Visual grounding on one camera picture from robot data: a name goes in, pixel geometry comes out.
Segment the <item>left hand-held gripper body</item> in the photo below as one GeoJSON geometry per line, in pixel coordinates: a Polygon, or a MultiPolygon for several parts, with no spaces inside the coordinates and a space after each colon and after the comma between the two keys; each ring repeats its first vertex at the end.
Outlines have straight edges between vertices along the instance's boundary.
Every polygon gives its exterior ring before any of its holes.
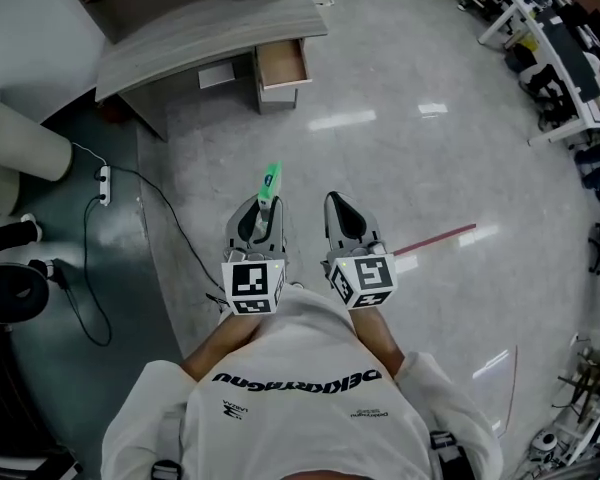
{"type": "Polygon", "coordinates": [[[227,303],[235,315],[272,315],[286,283],[286,258],[233,248],[221,265],[227,303]]]}

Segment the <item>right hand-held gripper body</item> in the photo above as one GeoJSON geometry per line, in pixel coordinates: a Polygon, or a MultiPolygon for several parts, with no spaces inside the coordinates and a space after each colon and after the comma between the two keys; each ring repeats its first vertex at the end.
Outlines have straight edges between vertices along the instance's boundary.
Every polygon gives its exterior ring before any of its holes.
{"type": "Polygon", "coordinates": [[[381,306],[398,287],[394,255],[382,241],[331,251],[324,265],[327,280],[347,310],[381,306]]]}

